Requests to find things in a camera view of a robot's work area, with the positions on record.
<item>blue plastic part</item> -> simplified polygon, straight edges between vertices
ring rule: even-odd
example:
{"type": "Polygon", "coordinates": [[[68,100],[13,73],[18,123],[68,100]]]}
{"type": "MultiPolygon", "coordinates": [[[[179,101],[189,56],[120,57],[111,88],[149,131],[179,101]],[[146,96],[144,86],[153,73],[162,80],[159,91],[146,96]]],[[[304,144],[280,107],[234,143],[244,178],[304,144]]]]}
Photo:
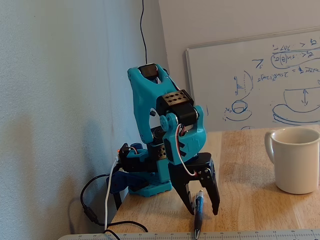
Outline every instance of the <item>blue plastic part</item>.
{"type": "Polygon", "coordinates": [[[148,198],[159,193],[170,191],[172,189],[171,182],[166,181],[164,183],[161,183],[159,181],[159,176],[157,173],[151,174],[148,172],[137,172],[133,174],[137,174],[138,176],[145,178],[149,182],[149,186],[146,186],[145,188],[142,188],[138,191],[132,191],[129,189],[130,194],[137,194],[148,198]]]}
{"type": "MultiPolygon", "coordinates": [[[[183,162],[188,161],[198,154],[206,142],[207,134],[204,128],[204,112],[200,106],[195,106],[194,108],[198,113],[197,122],[186,135],[179,137],[179,142],[184,144],[183,147],[180,147],[180,150],[186,153],[185,156],[181,156],[183,162]]],[[[179,165],[181,164],[181,161],[176,147],[176,129],[178,126],[178,119],[173,113],[168,113],[165,117],[168,121],[168,131],[163,136],[163,140],[168,140],[171,146],[173,161],[170,162],[174,165],[179,165]]]]}
{"type": "Polygon", "coordinates": [[[160,116],[160,125],[163,131],[167,132],[169,130],[169,123],[165,115],[160,116]]]}
{"type": "Polygon", "coordinates": [[[135,149],[143,149],[143,147],[142,147],[142,144],[141,143],[139,143],[139,142],[136,142],[136,143],[132,143],[131,145],[130,145],[130,147],[133,147],[133,148],[135,148],[135,149]]]}
{"type": "Polygon", "coordinates": [[[133,93],[133,112],[141,140],[145,144],[153,141],[149,118],[150,110],[156,109],[157,98],[177,91],[168,73],[160,65],[156,64],[156,66],[160,84],[144,78],[137,67],[127,71],[133,93]]]}
{"type": "MultiPolygon", "coordinates": [[[[136,158],[139,157],[140,162],[144,162],[147,157],[149,157],[148,150],[147,149],[138,149],[138,154],[135,153],[134,150],[131,150],[127,158],[136,158]]],[[[160,183],[164,183],[167,181],[170,181],[170,174],[169,174],[169,169],[168,169],[168,159],[164,158],[161,160],[158,160],[156,162],[157,168],[158,168],[158,178],[160,183]]]]}
{"type": "MultiPolygon", "coordinates": [[[[125,190],[127,187],[135,189],[144,185],[148,180],[139,175],[130,174],[124,171],[116,171],[112,174],[110,193],[116,194],[125,190]]],[[[108,186],[109,177],[106,179],[106,185],[108,186]]]]}
{"type": "Polygon", "coordinates": [[[164,183],[164,182],[170,181],[168,163],[169,163],[169,161],[168,161],[167,158],[158,160],[156,162],[156,166],[158,168],[158,174],[159,174],[160,183],[164,183]]]}
{"type": "Polygon", "coordinates": [[[136,154],[135,150],[130,150],[127,155],[127,158],[136,158],[139,157],[140,162],[144,162],[145,159],[149,156],[147,149],[137,149],[138,154],[136,154]]]}

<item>pen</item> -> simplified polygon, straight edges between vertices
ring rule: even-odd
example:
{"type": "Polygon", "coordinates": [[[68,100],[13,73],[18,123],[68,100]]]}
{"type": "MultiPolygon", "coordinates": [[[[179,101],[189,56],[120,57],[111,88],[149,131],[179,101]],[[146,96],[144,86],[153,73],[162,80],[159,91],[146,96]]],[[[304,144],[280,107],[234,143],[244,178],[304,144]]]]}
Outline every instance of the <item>pen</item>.
{"type": "Polygon", "coordinates": [[[204,216],[204,192],[202,190],[195,196],[194,212],[194,235],[195,240],[198,240],[204,216]]]}

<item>whiteboard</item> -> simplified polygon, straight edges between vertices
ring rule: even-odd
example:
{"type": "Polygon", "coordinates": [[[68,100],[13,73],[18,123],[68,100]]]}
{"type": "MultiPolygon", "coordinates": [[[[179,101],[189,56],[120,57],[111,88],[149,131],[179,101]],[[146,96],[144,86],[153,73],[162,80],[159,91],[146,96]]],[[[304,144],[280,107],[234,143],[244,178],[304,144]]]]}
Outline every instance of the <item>whiteboard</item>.
{"type": "Polygon", "coordinates": [[[320,27],[187,48],[207,131],[320,124],[320,27]]]}

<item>wooden desk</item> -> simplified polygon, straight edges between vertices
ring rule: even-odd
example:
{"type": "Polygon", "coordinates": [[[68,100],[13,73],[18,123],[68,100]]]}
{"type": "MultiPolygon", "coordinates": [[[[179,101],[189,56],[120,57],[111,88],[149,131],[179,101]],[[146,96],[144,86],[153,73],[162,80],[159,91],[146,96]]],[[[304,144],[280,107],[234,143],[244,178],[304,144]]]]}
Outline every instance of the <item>wooden desk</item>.
{"type": "MultiPolygon", "coordinates": [[[[320,131],[319,125],[309,126],[320,131]]],[[[212,154],[220,208],[217,216],[205,192],[202,231],[253,231],[320,228],[320,191],[293,195],[276,187],[274,166],[264,145],[269,129],[210,132],[202,152],[212,154]]],[[[190,182],[195,195],[198,182],[190,182]]],[[[174,188],[153,197],[127,195],[113,221],[131,220],[149,232],[193,232],[194,216],[174,188]]],[[[133,225],[114,226],[116,233],[141,232],[133,225]]]]}

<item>white wire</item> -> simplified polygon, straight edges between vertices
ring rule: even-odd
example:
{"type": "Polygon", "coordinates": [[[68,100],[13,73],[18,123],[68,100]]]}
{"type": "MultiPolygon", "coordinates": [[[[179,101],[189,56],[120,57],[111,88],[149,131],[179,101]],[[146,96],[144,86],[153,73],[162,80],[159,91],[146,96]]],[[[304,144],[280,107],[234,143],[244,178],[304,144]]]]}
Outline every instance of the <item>white wire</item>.
{"type": "Polygon", "coordinates": [[[104,215],[104,230],[107,230],[107,220],[108,220],[108,197],[109,197],[109,192],[110,192],[110,187],[111,187],[111,177],[112,177],[112,171],[114,170],[114,167],[116,163],[118,162],[118,156],[115,157],[115,160],[112,164],[111,170],[110,170],[110,176],[109,176],[109,182],[108,182],[108,189],[106,190],[106,196],[105,196],[105,202],[104,202],[104,207],[105,207],[105,215],[104,215]]]}
{"type": "Polygon", "coordinates": [[[139,154],[139,153],[138,153],[138,150],[137,150],[135,147],[130,146],[130,147],[129,147],[129,149],[133,149],[133,150],[134,150],[134,152],[135,152],[135,154],[139,154]]]}
{"type": "Polygon", "coordinates": [[[180,129],[181,126],[182,126],[182,124],[179,123],[178,126],[176,127],[176,130],[175,130],[175,141],[176,141],[176,145],[175,146],[176,146],[176,150],[178,152],[179,159],[180,159],[180,161],[181,161],[186,173],[189,174],[190,176],[195,176],[195,175],[197,175],[197,173],[196,172],[194,172],[194,173],[189,172],[189,170],[187,169],[187,167],[186,167],[186,165],[185,165],[185,163],[182,160],[181,155],[180,155],[180,150],[179,150],[179,129],[180,129]]]}

